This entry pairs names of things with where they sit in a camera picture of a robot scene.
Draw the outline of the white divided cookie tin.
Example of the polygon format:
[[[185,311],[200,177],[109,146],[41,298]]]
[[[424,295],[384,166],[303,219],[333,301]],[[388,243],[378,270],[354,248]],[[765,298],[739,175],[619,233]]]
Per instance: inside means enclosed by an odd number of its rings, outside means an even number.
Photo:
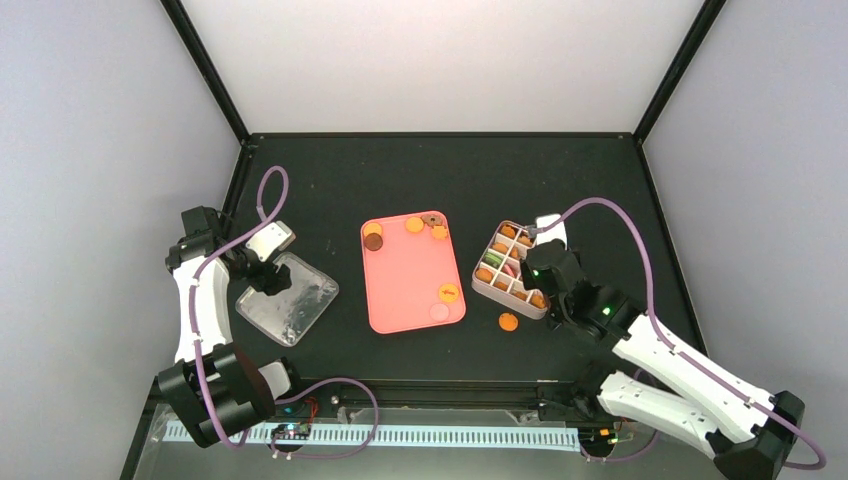
[[[532,320],[541,320],[548,313],[545,296],[534,289],[525,289],[521,280],[520,261],[534,247],[526,228],[505,220],[490,238],[474,267],[471,285],[482,296]],[[486,252],[501,255],[499,268],[483,262]]]

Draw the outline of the green round cookie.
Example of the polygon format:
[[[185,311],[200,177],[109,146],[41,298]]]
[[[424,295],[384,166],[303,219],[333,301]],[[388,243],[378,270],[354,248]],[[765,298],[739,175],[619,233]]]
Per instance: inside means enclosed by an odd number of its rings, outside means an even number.
[[[504,259],[501,255],[493,252],[486,252],[483,257],[483,262],[487,265],[492,266],[493,268],[499,268]]]

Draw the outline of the clear plastic tin lid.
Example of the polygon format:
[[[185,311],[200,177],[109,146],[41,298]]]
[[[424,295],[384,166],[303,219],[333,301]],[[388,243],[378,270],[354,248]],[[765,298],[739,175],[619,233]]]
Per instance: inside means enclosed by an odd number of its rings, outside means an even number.
[[[292,285],[273,296],[248,287],[235,308],[279,345],[294,347],[336,298],[339,285],[291,252],[282,253],[275,265],[289,269]]]

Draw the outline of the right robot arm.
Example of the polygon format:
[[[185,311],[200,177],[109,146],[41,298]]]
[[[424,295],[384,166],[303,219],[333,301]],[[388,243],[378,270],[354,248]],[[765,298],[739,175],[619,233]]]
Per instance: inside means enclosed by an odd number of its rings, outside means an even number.
[[[644,423],[699,450],[727,479],[774,479],[787,467],[805,410],[796,395],[772,394],[717,366],[624,292],[592,283],[561,240],[530,248],[520,268],[525,287],[546,297],[550,323],[573,326],[663,385],[592,364],[567,396],[578,416]]]

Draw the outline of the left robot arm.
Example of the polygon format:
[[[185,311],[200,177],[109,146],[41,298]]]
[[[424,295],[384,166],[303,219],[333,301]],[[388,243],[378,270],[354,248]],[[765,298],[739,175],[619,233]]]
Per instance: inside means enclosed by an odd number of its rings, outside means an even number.
[[[290,390],[291,380],[284,361],[257,366],[234,343],[229,285],[245,280],[270,296],[289,289],[289,268],[272,257],[295,235],[274,221],[228,242],[225,221],[215,209],[195,207],[181,218],[185,234],[166,258],[179,293],[179,343],[173,366],[158,374],[157,384],[196,445],[236,448],[249,429],[274,414],[275,401]]]

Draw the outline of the red marked dotted cracker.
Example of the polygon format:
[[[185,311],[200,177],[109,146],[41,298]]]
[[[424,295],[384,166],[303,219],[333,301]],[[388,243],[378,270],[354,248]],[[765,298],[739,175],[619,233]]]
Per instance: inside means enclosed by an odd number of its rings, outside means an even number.
[[[461,299],[461,290],[456,284],[445,283],[439,287],[438,296],[443,303],[453,303]]]

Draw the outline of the pink round cookie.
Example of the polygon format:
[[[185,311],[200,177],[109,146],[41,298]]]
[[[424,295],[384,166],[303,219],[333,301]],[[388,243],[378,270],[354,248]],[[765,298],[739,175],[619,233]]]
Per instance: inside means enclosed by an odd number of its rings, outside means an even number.
[[[438,303],[430,308],[429,315],[436,322],[444,322],[450,318],[450,308],[446,304]]]

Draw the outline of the orange flower cookie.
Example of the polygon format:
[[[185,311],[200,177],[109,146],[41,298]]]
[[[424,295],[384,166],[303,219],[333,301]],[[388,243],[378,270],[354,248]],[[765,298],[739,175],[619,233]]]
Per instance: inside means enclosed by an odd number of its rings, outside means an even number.
[[[448,238],[449,232],[444,225],[435,225],[431,229],[431,235],[434,239],[445,240]]]

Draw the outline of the dark chocolate round cookie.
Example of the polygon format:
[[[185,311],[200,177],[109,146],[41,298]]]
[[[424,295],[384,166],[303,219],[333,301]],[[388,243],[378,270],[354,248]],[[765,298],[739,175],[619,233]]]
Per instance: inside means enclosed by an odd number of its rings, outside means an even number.
[[[383,246],[382,235],[376,232],[368,233],[363,238],[363,246],[368,251],[378,251]]]

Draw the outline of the dotted cracker beside chocolate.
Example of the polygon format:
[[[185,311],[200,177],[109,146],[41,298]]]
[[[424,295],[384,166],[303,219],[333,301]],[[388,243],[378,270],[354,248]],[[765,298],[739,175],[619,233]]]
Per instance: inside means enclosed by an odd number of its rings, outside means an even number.
[[[383,228],[378,222],[368,222],[363,226],[362,234],[364,237],[368,237],[369,235],[379,235],[381,236],[383,232]]]

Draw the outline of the brown flower jam cookie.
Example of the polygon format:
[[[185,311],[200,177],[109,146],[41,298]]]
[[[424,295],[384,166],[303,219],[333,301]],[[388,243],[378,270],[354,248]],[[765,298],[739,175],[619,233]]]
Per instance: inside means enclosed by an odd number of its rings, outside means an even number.
[[[421,220],[425,225],[429,227],[441,226],[444,224],[443,217],[434,213],[422,215]]]

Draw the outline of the round orange cracker cookie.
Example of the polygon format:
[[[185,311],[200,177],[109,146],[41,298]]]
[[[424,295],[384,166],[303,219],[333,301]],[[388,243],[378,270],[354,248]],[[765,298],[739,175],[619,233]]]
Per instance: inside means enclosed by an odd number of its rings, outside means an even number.
[[[410,216],[405,221],[405,229],[413,234],[422,232],[425,226],[426,224],[421,217]]]

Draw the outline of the left base circuit board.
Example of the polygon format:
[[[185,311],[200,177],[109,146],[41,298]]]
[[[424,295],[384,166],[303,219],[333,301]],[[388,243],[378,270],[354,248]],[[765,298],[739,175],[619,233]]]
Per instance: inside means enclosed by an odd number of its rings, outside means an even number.
[[[271,441],[305,442],[311,435],[312,426],[309,423],[280,423],[271,431]]]

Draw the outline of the base circuit board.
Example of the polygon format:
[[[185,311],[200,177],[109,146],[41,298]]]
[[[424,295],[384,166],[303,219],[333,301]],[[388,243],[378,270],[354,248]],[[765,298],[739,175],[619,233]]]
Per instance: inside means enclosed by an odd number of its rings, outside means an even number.
[[[312,426],[309,423],[280,423],[271,431],[271,441],[305,442],[311,435]]]
[[[590,446],[616,445],[621,442],[631,441],[633,434],[622,433],[620,430],[609,428],[579,429],[578,438],[581,444],[588,444]]]

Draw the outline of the right base circuit board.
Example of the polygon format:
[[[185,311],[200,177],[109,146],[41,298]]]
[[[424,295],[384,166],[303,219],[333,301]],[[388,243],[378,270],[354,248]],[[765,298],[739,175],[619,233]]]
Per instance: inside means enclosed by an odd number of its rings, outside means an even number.
[[[633,434],[622,433],[620,430],[609,428],[579,429],[578,438],[581,444],[588,444],[590,446],[616,445],[621,442],[631,441]]]

